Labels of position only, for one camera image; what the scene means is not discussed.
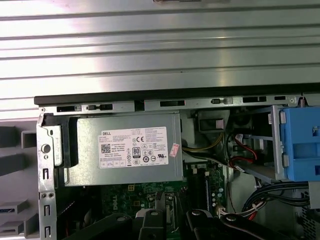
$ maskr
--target ribbed metal surface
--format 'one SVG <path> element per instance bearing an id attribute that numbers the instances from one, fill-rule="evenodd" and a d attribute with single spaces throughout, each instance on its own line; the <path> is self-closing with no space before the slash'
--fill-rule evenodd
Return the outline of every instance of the ribbed metal surface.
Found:
<path id="1" fill-rule="evenodd" d="M 318 0 L 2 0 L 0 16 L 2 99 L 319 82 Z"/>

